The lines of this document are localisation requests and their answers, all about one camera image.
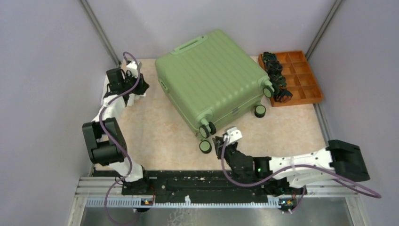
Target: ribbed suitcase shell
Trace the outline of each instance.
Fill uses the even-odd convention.
[[[165,93],[194,133],[206,118],[216,129],[260,103],[269,79],[229,36],[214,30],[155,61]]]

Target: wooden tray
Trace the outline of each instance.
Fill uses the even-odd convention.
[[[313,72],[302,51],[275,53],[277,60],[283,65],[281,74],[286,78],[287,89],[293,94],[287,103],[280,103],[270,98],[273,107],[316,104],[323,100]],[[259,65],[265,70],[262,54],[258,57]]]

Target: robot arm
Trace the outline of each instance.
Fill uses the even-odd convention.
[[[130,168],[128,159],[123,156],[122,152],[111,140],[108,140],[99,123],[100,112],[107,106],[102,116],[103,123],[118,143],[126,149],[126,142],[118,126],[118,120],[125,107],[133,104],[135,95],[144,96],[149,85],[144,81],[143,74],[140,74],[139,84],[131,93],[119,97],[109,104],[110,100],[131,88],[139,76],[134,62],[128,62],[125,68],[126,72],[121,68],[107,71],[103,99],[101,101],[102,107],[91,122],[83,124],[82,130],[88,154],[93,164],[99,163],[102,166],[109,166],[121,176],[125,176],[126,182],[135,182],[144,177],[144,169],[132,160],[132,170],[128,175]]]
[[[353,181],[370,179],[360,148],[340,140],[331,140],[329,146],[309,154],[288,157],[252,157],[237,150],[237,141],[242,138],[237,127],[226,131],[223,137],[215,137],[216,155],[221,159],[224,140],[227,140],[224,158],[234,173],[234,177],[242,182],[256,182],[284,167],[304,164],[323,168],[332,173],[344,176]],[[288,182],[292,188],[334,179],[327,173],[317,169],[295,168],[287,169],[273,177],[274,180]]]

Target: white wall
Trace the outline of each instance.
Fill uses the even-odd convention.
[[[0,225],[65,225],[112,66],[77,0],[0,1]]]
[[[399,1],[346,1],[311,57],[333,137],[360,146],[381,200],[372,225],[398,225]]]
[[[248,54],[307,51],[334,0],[88,0],[117,54],[156,58],[215,28]]]

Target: gray floor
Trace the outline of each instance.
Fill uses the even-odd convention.
[[[137,215],[132,209],[110,208],[122,223]],[[135,226],[352,226],[344,198],[308,198],[292,215],[277,209],[152,209],[138,214]],[[86,208],[82,226],[112,226],[103,208]]]

